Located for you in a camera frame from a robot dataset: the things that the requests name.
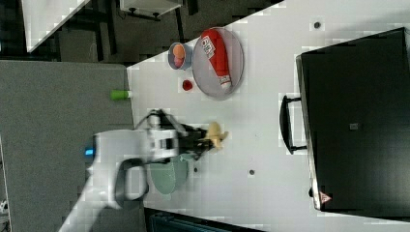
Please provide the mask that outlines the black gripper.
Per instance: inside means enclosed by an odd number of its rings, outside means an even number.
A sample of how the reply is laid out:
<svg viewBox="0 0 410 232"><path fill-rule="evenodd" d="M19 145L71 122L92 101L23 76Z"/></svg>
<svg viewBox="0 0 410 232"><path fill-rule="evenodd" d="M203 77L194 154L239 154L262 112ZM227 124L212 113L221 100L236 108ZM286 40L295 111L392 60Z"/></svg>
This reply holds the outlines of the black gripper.
<svg viewBox="0 0 410 232"><path fill-rule="evenodd" d="M179 123L171 114L161 111L161 128L176 130L180 155L190 155L200 160L207 152L214 149L211 141L205 140L207 130Z"/></svg>

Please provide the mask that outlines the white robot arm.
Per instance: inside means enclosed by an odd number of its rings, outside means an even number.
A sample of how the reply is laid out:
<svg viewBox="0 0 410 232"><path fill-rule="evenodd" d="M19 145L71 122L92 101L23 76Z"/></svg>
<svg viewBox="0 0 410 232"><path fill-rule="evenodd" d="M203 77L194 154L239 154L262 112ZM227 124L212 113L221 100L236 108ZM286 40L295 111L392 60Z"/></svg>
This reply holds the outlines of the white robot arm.
<svg viewBox="0 0 410 232"><path fill-rule="evenodd" d="M151 110L141 122L145 129L136 126L94 135L89 178L58 232L90 232L103 209L135 208L149 191L149 165L199 160L225 138L216 122L204 130L181 124L161 109Z"/></svg>

